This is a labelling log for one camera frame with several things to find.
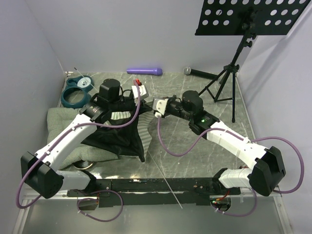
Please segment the green striped pet tent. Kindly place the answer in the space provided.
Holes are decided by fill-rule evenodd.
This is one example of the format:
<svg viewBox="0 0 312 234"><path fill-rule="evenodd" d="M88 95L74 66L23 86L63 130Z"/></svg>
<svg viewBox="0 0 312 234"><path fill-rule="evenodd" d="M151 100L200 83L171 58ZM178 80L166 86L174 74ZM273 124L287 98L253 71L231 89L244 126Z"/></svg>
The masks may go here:
<svg viewBox="0 0 312 234"><path fill-rule="evenodd" d="M124 128L98 128L82 143L100 148L118 156L137 156L145 161L152 136L148 131L154 119L151 102L142 101L135 121Z"/></svg>

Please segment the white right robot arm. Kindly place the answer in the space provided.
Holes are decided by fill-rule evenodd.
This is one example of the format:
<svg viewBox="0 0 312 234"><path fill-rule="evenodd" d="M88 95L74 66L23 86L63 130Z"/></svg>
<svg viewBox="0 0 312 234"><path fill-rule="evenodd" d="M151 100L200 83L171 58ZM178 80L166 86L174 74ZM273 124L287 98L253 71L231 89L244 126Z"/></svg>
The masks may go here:
<svg viewBox="0 0 312 234"><path fill-rule="evenodd" d="M196 91L186 91L182 98L165 98L164 115L173 115L189 122L190 129L239 158L246 167L222 169L216 174L213 189L224 194L229 188L252 188L262 196L269 196L286 175L281 151L272 146L253 143L236 133L224 122L204 110L203 100Z"/></svg>

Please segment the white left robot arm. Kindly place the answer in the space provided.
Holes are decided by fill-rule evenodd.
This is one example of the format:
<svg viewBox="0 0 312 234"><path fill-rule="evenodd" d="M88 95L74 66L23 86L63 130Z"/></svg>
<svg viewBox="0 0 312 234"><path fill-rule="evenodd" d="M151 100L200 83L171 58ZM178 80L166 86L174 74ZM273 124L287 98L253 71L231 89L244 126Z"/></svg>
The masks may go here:
<svg viewBox="0 0 312 234"><path fill-rule="evenodd" d="M40 196L49 199L62 190L79 190L85 196L94 194L96 178L87 171L59 171L60 164L89 135L98 128L120 129L129 126L136 119L141 101L139 84L134 80L133 89L138 95L138 104L133 118L122 125L105 125L97 123L94 118L78 114L71 125L67 127L48 145L39 150L41 157L27 152L21 157L22 179L19 184L16 201L23 184L29 185Z"/></svg>

